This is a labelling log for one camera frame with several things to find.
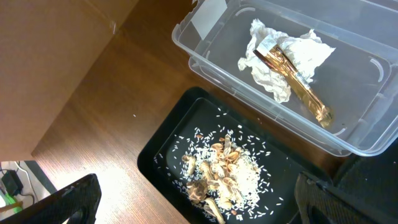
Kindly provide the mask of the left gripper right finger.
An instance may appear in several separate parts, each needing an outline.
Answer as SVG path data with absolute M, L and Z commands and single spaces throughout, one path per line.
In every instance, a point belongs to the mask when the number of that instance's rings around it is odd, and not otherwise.
M 302 223 L 397 223 L 397 154 L 351 156 L 332 182 L 301 172 L 295 199 Z

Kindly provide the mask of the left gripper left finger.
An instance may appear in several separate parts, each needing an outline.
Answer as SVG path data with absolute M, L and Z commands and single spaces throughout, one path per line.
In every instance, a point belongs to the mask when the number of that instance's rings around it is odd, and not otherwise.
M 2 224 L 93 224 L 101 200 L 96 174 L 88 174 L 54 194 L 11 215 Z

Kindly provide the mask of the food scraps and rice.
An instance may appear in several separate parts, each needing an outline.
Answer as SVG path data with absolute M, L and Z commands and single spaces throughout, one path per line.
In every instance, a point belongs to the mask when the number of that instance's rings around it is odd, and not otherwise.
M 200 100 L 153 165 L 199 223 L 278 223 L 289 203 L 280 154 L 226 111 Z

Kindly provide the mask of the white napkin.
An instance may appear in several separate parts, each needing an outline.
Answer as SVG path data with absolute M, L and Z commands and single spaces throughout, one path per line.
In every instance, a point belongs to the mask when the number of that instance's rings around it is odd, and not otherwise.
M 243 71 L 250 67 L 254 81 L 272 93 L 278 103 L 288 102 L 291 96 L 288 77 L 298 75 L 298 80 L 309 88 L 315 69 L 335 51 L 313 29 L 300 37 L 291 37 L 254 19 L 250 35 L 246 56 L 238 60 L 238 68 Z

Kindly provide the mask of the gold foil wrapper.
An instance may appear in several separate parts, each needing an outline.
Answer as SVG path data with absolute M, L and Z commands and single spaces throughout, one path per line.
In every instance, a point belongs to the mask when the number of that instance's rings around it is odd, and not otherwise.
M 279 47 L 276 40 L 267 35 L 256 47 L 254 54 L 269 67 L 270 70 L 284 77 L 297 97 L 314 115 L 323 128 L 333 123 L 332 110 L 314 93 L 310 85 Z

